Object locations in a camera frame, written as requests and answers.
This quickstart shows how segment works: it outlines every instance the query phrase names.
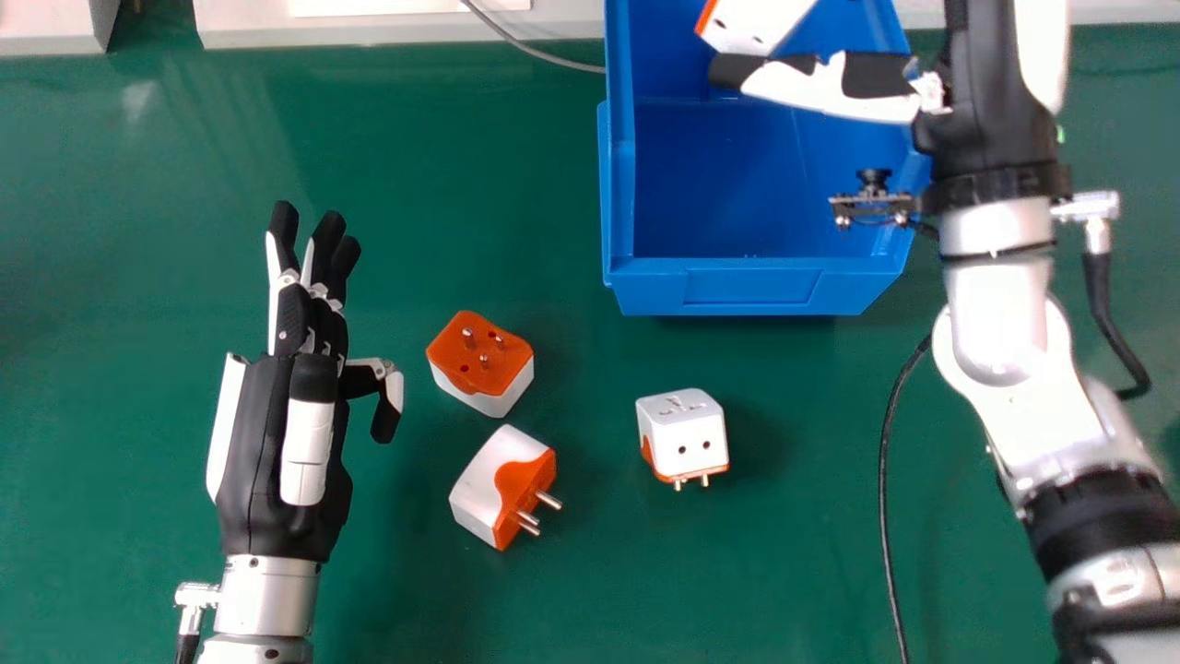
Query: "plug pin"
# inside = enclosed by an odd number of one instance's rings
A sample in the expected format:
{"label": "plug pin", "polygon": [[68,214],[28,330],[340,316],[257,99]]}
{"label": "plug pin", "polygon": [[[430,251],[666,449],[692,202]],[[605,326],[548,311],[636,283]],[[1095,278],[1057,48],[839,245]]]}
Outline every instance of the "plug pin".
{"label": "plug pin", "polygon": [[537,492],[537,500],[548,505],[552,509],[562,508],[562,501],[555,499],[553,497],[546,494],[545,492]]}

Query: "gray cable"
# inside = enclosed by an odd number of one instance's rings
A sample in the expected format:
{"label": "gray cable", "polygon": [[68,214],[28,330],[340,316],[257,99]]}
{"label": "gray cable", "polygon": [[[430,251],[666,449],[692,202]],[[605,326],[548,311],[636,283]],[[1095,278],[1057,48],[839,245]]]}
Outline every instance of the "gray cable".
{"label": "gray cable", "polygon": [[529,53],[533,58],[539,58],[542,60],[545,60],[546,63],[552,63],[555,65],[563,66],[563,67],[569,67],[571,70],[585,71],[585,72],[590,72],[590,73],[607,73],[607,67],[601,67],[598,65],[588,65],[585,63],[577,63],[577,61],[573,61],[573,60],[566,60],[565,58],[560,58],[560,57],[553,55],[552,53],[546,53],[544,51],[538,51],[538,50],[533,48],[532,46],[529,46],[524,41],[520,41],[516,37],[512,37],[512,34],[509,31],[506,31],[503,27],[500,27],[499,24],[497,24],[496,21],[493,21],[492,18],[489,17],[486,13],[484,13],[483,9],[480,9],[479,7],[477,7],[476,4],[472,0],[459,0],[459,1],[463,2],[464,5],[466,5],[467,8],[471,9],[471,13],[476,14],[476,17],[479,20],[484,21],[484,25],[486,25],[487,27],[492,28],[492,32],[494,32],[496,34],[499,34],[502,38],[504,38],[505,41],[507,41],[509,44],[511,44],[511,45],[516,46],[517,48],[524,51],[525,53]]}

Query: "green table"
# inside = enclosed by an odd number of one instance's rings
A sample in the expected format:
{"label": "green table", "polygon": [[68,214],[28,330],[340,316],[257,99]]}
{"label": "green table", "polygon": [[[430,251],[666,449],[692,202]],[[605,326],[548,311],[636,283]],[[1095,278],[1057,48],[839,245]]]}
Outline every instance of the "green table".
{"label": "green table", "polygon": [[[343,210],[365,245],[353,353],[407,377],[394,445],[349,436],[320,662],[896,660],[877,435],[943,303],[932,246],[857,318],[624,318],[599,275],[601,78],[502,44],[206,53],[183,13],[124,19],[106,58],[0,63],[0,662],[170,660],[176,584],[218,580],[208,435],[223,354],[264,347],[278,197]],[[1173,460],[1178,35],[1079,31],[1064,117],[1080,185],[1125,195],[1115,309],[1159,386],[1133,413]],[[1063,234],[1079,362],[1121,384],[1079,249]],[[505,554],[446,502],[499,425],[432,384],[424,349],[459,308],[532,342],[509,421],[558,451],[566,509]],[[632,402],[682,387],[726,407],[733,471],[676,494],[640,460]],[[1023,533],[929,362],[896,442],[917,660],[1048,662]]]}

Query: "blue plastic bin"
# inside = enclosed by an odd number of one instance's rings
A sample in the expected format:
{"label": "blue plastic bin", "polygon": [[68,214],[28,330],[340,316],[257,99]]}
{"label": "blue plastic bin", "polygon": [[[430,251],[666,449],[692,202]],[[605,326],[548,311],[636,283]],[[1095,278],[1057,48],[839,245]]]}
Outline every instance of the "blue plastic bin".
{"label": "blue plastic bin", "polygon": [[[850,315],[902,272],[913,234],[839,230],[827,197],[890,167],[917,191],[909,127],[712,88],[704,0],[607,0],[598,106],[603,281],[627,315]],[[781,53],[907,52],[887,0],[820,0]]]}

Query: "robotic arm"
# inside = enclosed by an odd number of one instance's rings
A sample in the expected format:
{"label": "robotic arm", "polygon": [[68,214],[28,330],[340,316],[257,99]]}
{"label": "robotic arm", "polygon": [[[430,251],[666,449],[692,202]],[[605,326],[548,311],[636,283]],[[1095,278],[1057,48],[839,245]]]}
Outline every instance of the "robotic arm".
{"label": "robotic arm", "polygon": [[[697,33],[721,53],[710,80],[794,107],[911,124],[932,183],[909,206],[865,177],[832,199],[838,223],[911,211],[940,219],[948,304],[938,370],[971,402],[1001,486],[1049,584],[1067,662],[1163,663],[1180,652],[1180,511],[1120,396],[1149,381],[1109,318],[1114,192],[1075,193],[1057,160],[1068,66],[1067,0],[946,0],[936,71],[909,55],[769,58],[814,5],[719,0]],[[1138,386],[1120,395],[1079,374],[1069,322],[1049,292],[1056,224],[1083,224],[1092,311]]]}
{"label": "robotic arm", "polygon": [[346,281],[360,244],[328,212],[300,272],[299,213],[275,205],[266,235],[270,278],[267,354],[225,359],[205,468],[225,572],[219,586],[181,584],[177,664],[191,664],[204,611],[216,636],[202,664],[303,664],[320,571],[348,520],[353,485],[342,464],[348,401],[379,396],[371,434],[388,443],[402,409],[402,375],[388,361],[348,360]]}

